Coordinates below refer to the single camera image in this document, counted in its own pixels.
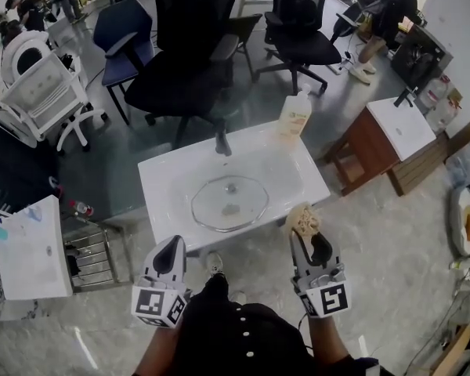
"chair seat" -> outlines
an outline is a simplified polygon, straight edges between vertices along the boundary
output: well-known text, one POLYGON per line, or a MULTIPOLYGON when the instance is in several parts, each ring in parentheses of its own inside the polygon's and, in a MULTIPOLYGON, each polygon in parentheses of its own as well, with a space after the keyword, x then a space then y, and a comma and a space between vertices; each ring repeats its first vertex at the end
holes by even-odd
MULTIPOLYGON (((147 65, 154 56, 152 45, 149 42, 137 45, 135 50, 144 65, 147 65)), ((107 59, 101 83, 106 87, 114 86, 135 78, 137 74, 136 68, 122 52, 113 59, 107 59)))
POLYGON ((125 102, 159 116, 208 113, 226 79, 223 64, 159 52, 132 82, 125 102))
POLYGON ((306 37, 301 34, 273 31, 272 43, 275 44, 282 58, 295 63, 322 66, 342 61, 339 51, 318 31, 306 37))

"tiled floor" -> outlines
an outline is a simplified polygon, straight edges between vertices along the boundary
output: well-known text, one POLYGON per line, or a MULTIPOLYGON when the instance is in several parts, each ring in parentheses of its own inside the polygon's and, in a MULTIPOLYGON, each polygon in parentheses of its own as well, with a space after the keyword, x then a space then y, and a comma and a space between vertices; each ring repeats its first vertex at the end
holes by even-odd
MULTIPOLYGON (((153 0, 141 1, 154 11, 153 0)), ((324 33, 330 37, 334 12, 342 7, 336 0, 327 0, 326 7, 324 33)), ((93 13, 85 24, 67 27, 60 35, 66 42, 63 49, 81 55, 89 79, 100 71, 104 61, 91 43, 91 31, 82 29, 93 28, 95 22, 93 13)), ((255 67, 265 65, 263 37, 263 32, 256 31, 249 42, 255 67)), ((348 44, 348 40, 338 41, 340 51, 348 44)), ((356 44, 356 38, 352 39, 351 52, 360 48, 356 44)), ((312 68, 330 80, 326 95, 313 99, 313 116, 303 135, 313 155, 338 138, 367 101, 395 96, 402 89, 388 60, 377 57, 374 64, 379 73, 370 88, 352 81, 347 74, 336 77, 327 68, 312 68)), ((228 117, 230 129, 277 119, 284 97, 291 93, 290 74, 264 74, 253 85, 243 56, 235 60, 235 74, 230 101, 215 108, 228 117)), ((67 195, 92 204, 101 218, 131 209, 143 212, 139 209, 144 199, 137 163, 168 149, 177 121, 165 119, 149 128, 143 113, 129 108, 132 127, 126 127, 99 80, 90 85, 89 97, 95 107, 107 110, 112 124, 92 137, 90 154, 83 154, 75 144, 67 149, 61 180, 67 195)), ((314 90, 319 88, 309 79, 299 79, 300 83, 304 81, 314 90)), ((207 125, 194 122, 185 143, 209 136, 212 131, 207 125)), ((451 255, 445 227, 448 173, 441 166, 406 197, 397 197, 388 178, 382 176, 340 198, 333 169, 320 170, 333 192, 333 197, 318 208, 321 227, 327 238, 340 245, 352 284, 352 310, 337 319, 341 335, 354 356, 360 355, 359 338, 364 336, 369 354, 394 374, 402 374, 452 302, 455 275, 447 270, 451 255)), ((146 216, 128 232, 137 272, 144 255, 154 246, 146 216)), ((266 226, 217 248, 232 290, 245 291, 249 302, 266 304, 291 324, 298 324, 304 311, 289 281, 291 256, 280 229, 266 226)), ((201 261, 190 258, 188 286, 199 291, 206 279, 201 261)), ((49 317, 1 322, 0 362, 10 374, 18 376, 131 374, 153 328, 131 317, 130 298, 130 287, 79 294, 43 302, 49 317)), ((306 341, 307 331, 305 322, 302 333, 306 341)))

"metal rack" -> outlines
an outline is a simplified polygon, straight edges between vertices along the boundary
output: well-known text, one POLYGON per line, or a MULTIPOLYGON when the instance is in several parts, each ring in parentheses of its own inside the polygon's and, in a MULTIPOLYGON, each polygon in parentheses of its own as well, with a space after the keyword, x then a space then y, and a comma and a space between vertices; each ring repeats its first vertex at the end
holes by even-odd
POLYGON ((85 224, 72 238, 64 240, 67 256, 76 260, 80 270, 77 276, 70 278, 73 291, 78 293, 132 284, 132 267, 124 230, 103 222, 91 222, 76 213, 71 217, 85 224), (119 267, 110 249, 109 234, 121 238, 122 243, 116 247, 121 250, 123 257, 119 267))

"soap bottle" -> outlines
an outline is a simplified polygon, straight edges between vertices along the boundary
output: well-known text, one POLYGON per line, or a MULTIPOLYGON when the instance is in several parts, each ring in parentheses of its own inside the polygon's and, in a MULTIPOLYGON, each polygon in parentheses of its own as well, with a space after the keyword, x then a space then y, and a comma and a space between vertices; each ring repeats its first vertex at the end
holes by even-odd
POLYGON ((310 85, 304 84, 297 96, 288 96, 280 113, 277 134, 280 139, 294 142, 301 135, 312 115, 312 103, 308 97, 310 85))

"sponge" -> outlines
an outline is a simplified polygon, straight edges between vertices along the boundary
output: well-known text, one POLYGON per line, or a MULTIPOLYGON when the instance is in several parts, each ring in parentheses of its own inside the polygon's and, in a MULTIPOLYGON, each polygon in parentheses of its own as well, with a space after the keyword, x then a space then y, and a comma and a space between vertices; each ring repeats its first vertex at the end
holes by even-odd
POLYGON ((319 233, 319 225, 319 219, 313 213, 312 206, 305 202, 291 209, 284 227, 287 234, 294 229, 301 237, 312 237, 319 233))

